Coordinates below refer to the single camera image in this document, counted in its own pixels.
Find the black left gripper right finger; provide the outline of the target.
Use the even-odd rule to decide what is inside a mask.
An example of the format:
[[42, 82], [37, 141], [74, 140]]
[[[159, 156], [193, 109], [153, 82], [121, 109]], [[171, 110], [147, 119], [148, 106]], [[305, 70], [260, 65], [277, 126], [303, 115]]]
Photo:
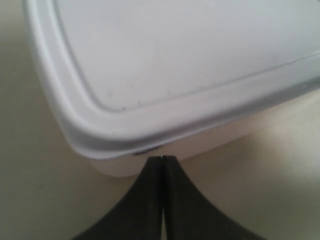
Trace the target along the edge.
[[168, 240], [260, 240], [261, 236], [215, 207], [175, 156], [163, 156], [162, 206]]

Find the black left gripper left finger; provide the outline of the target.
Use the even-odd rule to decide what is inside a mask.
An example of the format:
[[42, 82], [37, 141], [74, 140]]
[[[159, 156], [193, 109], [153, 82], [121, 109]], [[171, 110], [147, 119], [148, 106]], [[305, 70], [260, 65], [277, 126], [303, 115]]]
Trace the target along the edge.
[[162, 158], [149, 157], [134, 184], [98, 222], [75, 240], [160, 240]]

